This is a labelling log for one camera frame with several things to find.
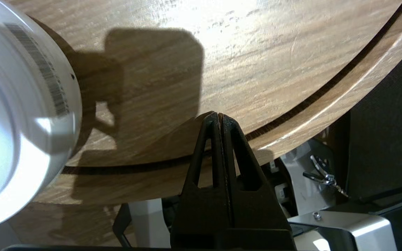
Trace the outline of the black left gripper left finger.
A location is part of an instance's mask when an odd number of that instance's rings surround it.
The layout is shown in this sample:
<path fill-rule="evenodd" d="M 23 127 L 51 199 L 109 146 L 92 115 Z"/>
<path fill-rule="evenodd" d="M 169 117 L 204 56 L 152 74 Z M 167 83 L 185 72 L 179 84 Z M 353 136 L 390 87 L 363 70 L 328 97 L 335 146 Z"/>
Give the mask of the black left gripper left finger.
<path fill-rule="evenodd" d="M 211 188 L 198 186 L 206 142 L 211 141 Z M 220 121 L 217 112 L 207 115 L 201 125 L 180 204 L 172 224 L 173 249 L 217 249 L 218 234 L 229 226 L 228 193 L 222 157 Z"/>

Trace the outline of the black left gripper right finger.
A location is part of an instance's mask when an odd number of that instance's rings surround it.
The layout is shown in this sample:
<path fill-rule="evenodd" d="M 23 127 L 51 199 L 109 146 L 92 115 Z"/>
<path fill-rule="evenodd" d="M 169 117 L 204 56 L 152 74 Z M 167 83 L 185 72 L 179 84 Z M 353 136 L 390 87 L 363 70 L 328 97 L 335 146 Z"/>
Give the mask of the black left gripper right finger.
<path fill-rule="evenodd" d="M 295 250 L 292 228 L 235 119 L 221 115 L 231 227 L 228 244 L 245 250 Z"/>

